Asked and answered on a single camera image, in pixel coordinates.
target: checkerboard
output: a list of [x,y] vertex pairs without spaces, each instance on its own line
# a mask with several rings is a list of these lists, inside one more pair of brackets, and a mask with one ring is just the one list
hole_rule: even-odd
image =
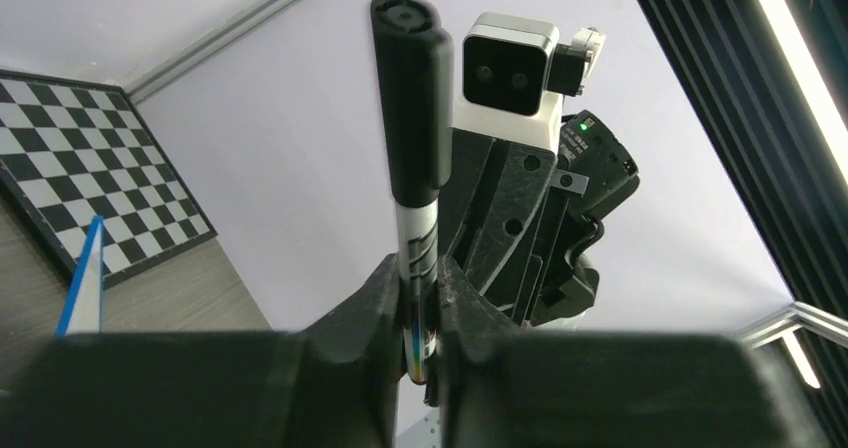
[[117,87],[0,72],[0,177],[67,276],[95,214],[106,286],[214,236]]

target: white square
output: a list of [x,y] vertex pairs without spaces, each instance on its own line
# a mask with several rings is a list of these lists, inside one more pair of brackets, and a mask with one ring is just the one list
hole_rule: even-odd
[[125,128],[118,128],[115,130],[118,134],[118,137],[121,138],[121,141],[124,142],[124,146],[127,148],[136,148],[141,146],[138,142],[138,138],[132,134],[131,130],[127,130]]
[[106,96],[106,93],[102,91],[90,91],[91,97],[94,98],[94,101],[97,103],[97,106],[102,110],[114,110],[115,105],[112,104],[112,100]]
[[82,228],[71,228],[65,231],[56,233],[56,238],[65,247],[65,251],[74,258],[82,255],[82,248],[85,246],[85,233]]
[[65,203],[65,208],[67,208],[68,212],[79,226],[88,225],[91,223],[91,219],[94,218],[94,215],[97,214],[94,212],[94,208],[91,207],[87,200],[70,201]]
[[176,221],[182,221],[188,218],[188,213],[185,212],[179,201],[172,201],[165,206],[168,208],[168,211],[174,215],[174,219]]
[[44,178],[48,176],[65,176],[68,174],[62,164],[59,163],[59,160],[56,159],[56,155],[49,151],[30,153],[29,159],[38,168],[38,172]]
[[11,103],[0,103],[0,121],[9,128],[32,128],[24,110]]
[[124,255],[120,246],[109,245],[103,248],[103,264],[109,268],[110,272],[117,273],[129,268],[130,260]]
[[62,203],[59,196],[47,183],[47,180],[29,180],[18,183],[29,201],[36,208],[44,208],[45,206],[53,206]]
[[159,196],[159,192],[156,191],[156,188],[153,188],[152,186],[145,186],[140,188],[139,191],[141,191],[141,194],[144,195],[144,199],[147,200],[147,203],[151,207],[157,207],[165,203],[165,200]]
[[98,171],[106,171],[106,164],[94,150],[76,150],[75,152],[85,166],[86,171],[95,173]]
[[159,153],[159,150],[157,150],[155,146],[145,146],[142,149],[144,150],[144,154],[150,158],[150,162],[154,165],[161,165],[165,163],[165,159],[162,158],[162,154]]
[[135,207],[130,203],[130,199],[121,191],[107,194],[106,199],[109,200],[109,203],[112,204],[112,207],[115,208],[115,211],[119,215],[126,215],[135,211]]
[[170,225],[165,227],[165,231],[171,235],[171,239],[174,240],[174,243],[177,245],[182,245],[186,241],[188,241],[188,236],[186,236],[185,231],[180,227],[177,223],[171,223]]
[[35,131],[50,151],[74,151],[58,128],[35,128]]
[[103,195],[103,189],[100,188],[97,180],[95,180],[91,174],[82,173],[79,175],[71,175],[70,178],[85,198],[94,198]]
[[29,85],[23,81],[3,80],[3,86],[6,91],[12,95],[12,99],[19,105],[40,105],[41,102],[36,98],[35,93],[29,89]]
[[165,179],[162,178],[162,174],[159,173],[159,170],[157,170],[155,166],[142,166],[141,171],[144,172],[144,175],[153,185],[161,185],[165,183]]
[[105,219],[103,221],[103,226],[106,227],[106,231],[109,233],[109,236],[115,240],[115,243],[120,243],[132,238],[132,232],[120,216]]
[[194,229],[197,230],[199,235],[202,235],[209,230],[209,225],[206,224],[206,221],[200,215],[194,215],[191,217],[191,224],[194,225]]
[[138,188],[127,170],[113,170],[110,173],[112,174],[112,178],[115,179],[115,183],[122,190],[129,191]]
[[188,193],[186,193],[183,185],[181,185],[179,181],[169,181],[167,185],[168,189],[171,190],[171,193],[174,194],[174,198],[177,200],[185,200],[188,198]]
[[156,241],[156,238],[153,237],[153,233],[142,233],[135,237],[135,241],[141,246],[146,258],[162,253],[162,247]]
[[50,115],[50,119],[53,120],[53,124],[56,125],[56,128],[77,128],[77,122],[74,121],[71,114],[68,113],[66,108],[61,106],[45,106],[44,111]]
[[129,148],[113,148],[112,152],[115,153],[115,156],[124,168],[133,168],[138,166],[138,160],[132,156]]
[[109,118],[106,118],[102,111],[95,108],[86,108],[85,112],[97,128],[114,128],[112,122],[109,121]]
[[0,128],[0,155],[19,155],[26,153],[24,147],[8,128]]
[[127,128],[141,128],[141,123],[132,111],[119,111],[118,114],[124,119]]
[[82,104],[70,88],[66,86],[51,86],[50,89],[53,90],[53,94],[56,95],[56,98],[59,99],[62,106],[67,106],[68,108],[82,108]]
[[103,137],[103,133],[99,130],[83,129],[80,132],[92,148],[96,150],[108,150],[110,148],[106,138]]
[[147,226],[147,229],[150,231],[158,230],[165,226],[162,223],[162,219],[159,218],[159,215],[153,211],[153,208],[145,208],[143,210],[138,210],[138,216],[141,218],[141,221],[144,222],[144,225]]

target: ceiling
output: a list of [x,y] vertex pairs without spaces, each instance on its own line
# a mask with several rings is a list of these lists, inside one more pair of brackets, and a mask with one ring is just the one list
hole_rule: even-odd
[[252,1],[0,0],[0,68],[126,86]]
[[[731,331],[791,301],[636,0],[428,1],[457,43],[484,11],[608,35],[567,108],[613,130],[642,185],[587,252],[601,286],[581,328]],[[302,0],[139,107],[275,328],[314,321],[396,249],[368,2]],[[125,83],[239,3],[0,0],[18,10],[0,30],[21,33],[0,64]],[[420,396],[403,385],[399,430]]]

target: pen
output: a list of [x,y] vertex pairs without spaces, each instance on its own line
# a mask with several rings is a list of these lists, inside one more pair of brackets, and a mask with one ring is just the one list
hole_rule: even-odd
[[427,382],[436,346],[438,195],[450,177],[453,46],[420,0],[372,0],[389,179],[395,199],[404,356]]

